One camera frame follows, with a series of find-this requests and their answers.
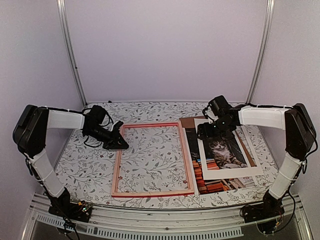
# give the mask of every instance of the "photo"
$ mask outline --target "photo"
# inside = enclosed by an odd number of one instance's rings
[[[236,190],[236,189],[255,186],[256,180],[255,180],[255,177],[252,177],[252,176],[240,177],[240,178],[204,180],[200,152],[199,152],[197,131],[196,131],[194,119],[195,119],[194,117],[184,117],[184,118],[180,118],[180,121],[181,121],[182,127],[185,130],[188,149],[189,149],[190,157],[192,160],[192,166],[193,166],[193,171],[195,175],[195,182],[196,182],[199,194],[200,195],[212,194],[212,193],[218,193],[223,191],[230,191],[230,190]],[[208,152],[207,155],[209,157],[207,161],[209,161],[210,159],[213,159],[213,156],[210,155],[211,154],[210,151],[207,151],[207,152]]]
[[[194,119],[195,129],[199,124],[206,122],[207,119]],[[228,140],[220,136],[197,139],[197,153],[200,156],[197,163],[201,163],[204,180],[244,178],[263,174],[259,161],[256,162],[252,158],[237,131],[232,133],[234,138]]]

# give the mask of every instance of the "cat photo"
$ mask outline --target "cat photo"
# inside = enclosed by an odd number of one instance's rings
[[[203,143],[208,170],[247,168],[246,160],[234,140],[208,138]]]

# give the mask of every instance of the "floral tablecloth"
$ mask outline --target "floral tablecloth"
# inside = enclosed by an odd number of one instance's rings
[[[121,120],[124,123],[178,121],[179,118],[183,117],[201,116],[202,109],[207,105],[204,102],[115,102],[96,104],[104,107],[115,122]],[[99,205],[150,209],[191,209],[225,207],[260,201],[275,180],[278,169],[259,128],[256,126],[245,126],[243,128],[247,132],[247,137],[252,143],[251,146],[255,150],[255,156],[258,158],[264,173],[264,175],[256,177],[258,185],[253,187],[204,195],[113,198],[110,193],[116,152],[105,150],[102,146],[96,148],[85,146],[83,144],[85,138],[83,138],[80,130],[75,131],[68,142],[56,168],[56,174],[70,192],[73,200],[86,200]],[[241,130],[238,133],[254,158],[244,133]],[[94,139],[87,143],[99,145]],[[158,144],[160,149],[163,144],[160,142]],[[158,171],[157,175],[161,179],[166,179],[171,170],[170,168],[169,170]]]

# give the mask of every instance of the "picture frame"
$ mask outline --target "picture frame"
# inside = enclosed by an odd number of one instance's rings
[[[174,122],[154,122],[154,123],[132,123],[124,124],[120,129],[120,134],[125,138],[125,132],[129,129],[141,128],[165,128],[176,127],[180,143],[181,156],[183,159],[187,189],[167,190],[167,191],[142,191],[142,192],[119,192],[119,180],[123,150],[118,150],[114,164],[113,179],[111,186],[111,196],[114,198],[151,198],[151,197],[169,197],[194,194],[194,183],[192,179],[192,169],[188,156],[188,150],[185,143],[185,136],[180,121]]]
[[[194,119],[194,124],[196,129],[198,128],[199,124],[207,123],[207,119]],[[206,158],[206,151],[204,147],[204,143],[202,140],[198,139],[198,146],[199,146],[199,153],[201,159],[201,167],[202,167],[202,174],[204,180],[219,180],[219,179],[230,179],[230,178],[243,178],[243,177],[251,177],[251,176],[259,176],[263,175],[263,169],[259,163],[258,157],[254,156],[254,160],[252,158],[248,159],[248,154],[245,152],[245,147],[243,143],[241,143],[239,136],[237,135],[236,131],[234,131],[235,140],[242,151],[242,155],[245,159],[245,164],[247,167],[241,168],[230,168],[230,169],[208,169],[207,165],[207,158]]]

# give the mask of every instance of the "white wall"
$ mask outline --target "white wall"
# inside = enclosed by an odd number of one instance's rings
[[[275,1],[271,33],[254,97],[256,104],[304,103],[320,134],[320,1]],[[285,135],[264,129],[278,163]],[[315,239],[320,239],[320,150],[296,183]]]
[[[89,102],[246,100],[266,0],[68,0]]]
[[[27,104],[80,109],[55,0],[0,3],[0,239],[17,240],[38,184],[12,140]],[[67,138],[51,131],[54,162]]]

